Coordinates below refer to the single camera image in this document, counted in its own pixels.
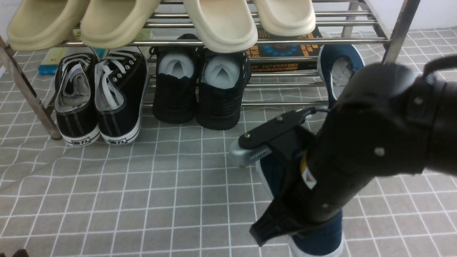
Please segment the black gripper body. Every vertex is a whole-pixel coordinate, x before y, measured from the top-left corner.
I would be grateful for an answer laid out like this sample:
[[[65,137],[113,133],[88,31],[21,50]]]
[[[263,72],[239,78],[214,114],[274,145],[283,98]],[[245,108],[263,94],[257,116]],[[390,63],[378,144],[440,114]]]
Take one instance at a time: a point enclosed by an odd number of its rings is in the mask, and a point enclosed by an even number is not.
[[[305,171],[301,169],[302,158],[316,140],[315,134],[302,124],[317,112],[327,113],[329,110],[292,110],[238,139],[239,148],[246,150],[247,165],[272,154],[282,166],[279,192],[273,195],[266,211],[249,230],[259,247],[280,236],[306,237],[341,216],[341,209],[332,209],[327,203],[312,205],[312,200],[317,198],[313,192],[317,181],[311,175],[311,181],[307,182]]]

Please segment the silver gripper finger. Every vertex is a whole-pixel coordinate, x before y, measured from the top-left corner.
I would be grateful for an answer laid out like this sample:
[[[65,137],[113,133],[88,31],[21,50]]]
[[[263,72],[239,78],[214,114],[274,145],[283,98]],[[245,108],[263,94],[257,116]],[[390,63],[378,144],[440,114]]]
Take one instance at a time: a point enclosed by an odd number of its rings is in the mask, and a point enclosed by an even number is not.
[[[247,167],[272,153],[268,141],[237,138],[229,147],[230,160],[235,166]]]

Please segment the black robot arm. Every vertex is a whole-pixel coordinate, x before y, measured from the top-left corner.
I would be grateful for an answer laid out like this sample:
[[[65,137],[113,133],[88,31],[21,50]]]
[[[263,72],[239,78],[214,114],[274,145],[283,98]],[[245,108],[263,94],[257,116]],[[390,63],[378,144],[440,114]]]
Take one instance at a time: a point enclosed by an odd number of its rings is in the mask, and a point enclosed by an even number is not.
[[[281,189],[249,232],[258,246],[323,227],[375,177],[456,175],[456,83],[436,71],[456,55],[432,60],[422,75],[404,65],[372,63],[348,81],[331,109],[292,110],[241,135],[231,158],[249,166],[273,154]]]

